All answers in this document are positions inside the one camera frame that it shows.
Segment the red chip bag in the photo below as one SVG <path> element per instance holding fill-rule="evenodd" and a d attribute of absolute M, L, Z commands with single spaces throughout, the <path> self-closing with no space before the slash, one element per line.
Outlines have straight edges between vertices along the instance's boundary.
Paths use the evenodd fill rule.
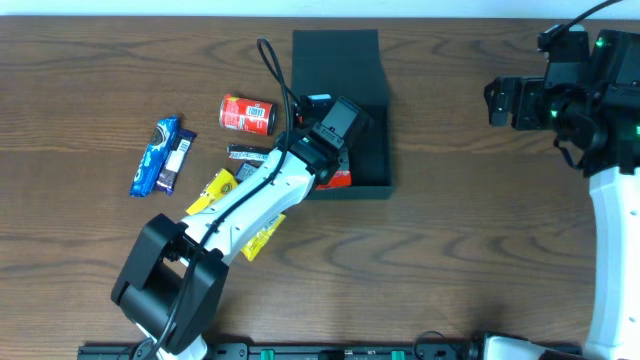
<path fill-rule="evenodd" d="M 317 186 L 318 190 L 350 187 L 352 185 L 352 175 L 350 170 L 338 170 L 327 184 Z"/>

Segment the red soda can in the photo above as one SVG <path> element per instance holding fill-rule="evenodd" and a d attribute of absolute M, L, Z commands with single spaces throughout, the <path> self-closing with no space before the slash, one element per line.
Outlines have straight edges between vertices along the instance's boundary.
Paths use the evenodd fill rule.
<path fill-rule="evenodd" d="M 226 94 L 220 105 L 222 128 L 270 136 L 276 119 L 276 105 Z"/>

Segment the black gift box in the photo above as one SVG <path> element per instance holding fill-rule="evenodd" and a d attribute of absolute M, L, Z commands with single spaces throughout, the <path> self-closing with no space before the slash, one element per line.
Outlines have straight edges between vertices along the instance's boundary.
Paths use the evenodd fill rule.
<path fill-rule="evenodd" d="M 349 187 L 314 190 L 310 200 L 378 200 L 393 191 L 390 97 L 376 30 L 293 32 L 292 90 L 354 102 L 372 121 L 349 150 Z"/>

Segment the yellow snack bag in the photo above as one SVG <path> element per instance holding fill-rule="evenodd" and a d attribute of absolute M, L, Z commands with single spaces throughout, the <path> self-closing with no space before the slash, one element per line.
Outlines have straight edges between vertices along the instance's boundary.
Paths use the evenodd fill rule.
<path fill-rule="evenodd" d="M 239 185 L 237 178 L 228 170 L 221 169 L 200 193 L 199 197 L 185 209 L 188 215 L 197 214 L 215 204 Z M 280 224 L 286 219 L 281 213 L 272 217 L 242 248 L 249 262 L 252 262 L 261 249 L 269 242 Z"/>

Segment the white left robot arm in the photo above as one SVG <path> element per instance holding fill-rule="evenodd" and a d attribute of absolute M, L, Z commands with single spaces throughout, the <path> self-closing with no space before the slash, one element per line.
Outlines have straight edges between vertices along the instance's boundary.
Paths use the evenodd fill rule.
<path fill-rule="evenodd" d="M 112 301 L 147 336 L 148 359 L 202 359 L 201 335 L 215 315 L 229 267 L 269 220 L 300 203 L 339 167 L 368 130 L 367 114 L 328 114 L 281 134 L 248 179 L 175 223 L 163 214 L 141 229 Z"/>

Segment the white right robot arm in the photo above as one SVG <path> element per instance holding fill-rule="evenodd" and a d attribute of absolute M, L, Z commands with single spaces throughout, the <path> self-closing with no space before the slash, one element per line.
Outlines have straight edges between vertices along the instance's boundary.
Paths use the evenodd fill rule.
<path fill-rule="evenodd" d="M 488 121 L 551 130 L 567 165 L 589 182 L 596 221 L 593 314 L 583 359 L 639 356 L 639 36 L 607 30 L 594 43 L 576 21 L 538 36 L 542 77 L 484 88 Z"/>

